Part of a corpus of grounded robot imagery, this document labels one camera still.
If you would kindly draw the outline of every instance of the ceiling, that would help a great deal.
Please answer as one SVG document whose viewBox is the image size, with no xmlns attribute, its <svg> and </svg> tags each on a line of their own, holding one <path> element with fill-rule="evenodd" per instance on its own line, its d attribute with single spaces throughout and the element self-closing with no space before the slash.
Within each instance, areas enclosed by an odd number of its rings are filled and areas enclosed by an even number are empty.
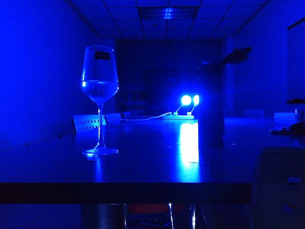
<svg viewBox="0 0 305 229">
<path fill-rule="evenodd" d="M 268 1 L 67 0 L 100 38 L 121 40 L 200 40 L 232 36 Z M 141 9 L 150 7 L 163 8 L 168 15 L 171 7 L 186 6 L 195 9 L 192 18 L 139 16 Z"/>
</svg>

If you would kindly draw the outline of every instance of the glass stem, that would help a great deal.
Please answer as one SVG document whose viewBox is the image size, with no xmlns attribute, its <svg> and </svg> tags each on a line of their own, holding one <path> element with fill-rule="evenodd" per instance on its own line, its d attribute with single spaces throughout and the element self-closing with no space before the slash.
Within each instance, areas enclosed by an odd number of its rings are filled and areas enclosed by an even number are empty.
<svg viewBox="0 0 305 229">
<path fill-rule="evenodd" d="M 105 142 L 104 142 L 104 136 L 103 136 L 103 131 L 102 131 L 102 125 L 103 125 L 103 119 L 102 119 L 102 114 L 103 114 L 103 105 L 100 104 L 97 105 L 98 112 L 99 112 L 99 142 L 98 146 L 105 147 Z"/>
</svg>

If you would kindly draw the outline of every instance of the red object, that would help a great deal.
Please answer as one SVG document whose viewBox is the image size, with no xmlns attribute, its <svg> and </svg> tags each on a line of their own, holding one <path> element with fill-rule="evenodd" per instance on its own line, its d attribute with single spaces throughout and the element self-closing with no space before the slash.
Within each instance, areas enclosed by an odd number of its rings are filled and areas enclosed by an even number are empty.
<svg viewBox="0 0 305 229">
<path fill-rule="evenodd" d="M 178 212 L 184 208 L 184 204 L 173 204 L 173 209 Z M 129 214 L 168 213 L 167 204 L 130 204 Z"/>
</svg>

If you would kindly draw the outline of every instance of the water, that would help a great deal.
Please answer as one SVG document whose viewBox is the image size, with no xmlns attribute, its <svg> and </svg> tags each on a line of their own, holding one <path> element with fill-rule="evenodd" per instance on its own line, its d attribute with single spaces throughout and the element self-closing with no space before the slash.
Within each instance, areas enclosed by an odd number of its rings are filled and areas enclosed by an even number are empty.
<svg viewBox="0 0 305 229">
<path fill-rule="evenodd" d="M 118 82 L 82 81 L 82 91 L 96 104 L 104 104 L 119 89 Z"/>
</svg>

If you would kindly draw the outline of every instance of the glass base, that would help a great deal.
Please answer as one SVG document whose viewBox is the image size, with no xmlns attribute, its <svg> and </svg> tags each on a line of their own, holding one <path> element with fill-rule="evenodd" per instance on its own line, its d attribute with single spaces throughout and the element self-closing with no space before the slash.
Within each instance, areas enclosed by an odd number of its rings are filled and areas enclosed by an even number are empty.
<svg viewBox="0 0 305 229">
<path fill-rule="evenodd" d="M 119 150 L 105 146 L 95 146 L 93 149 L 85 149 L 82 153 L 87 156 L 113 155 L 118 154 Z"/>
</svg>

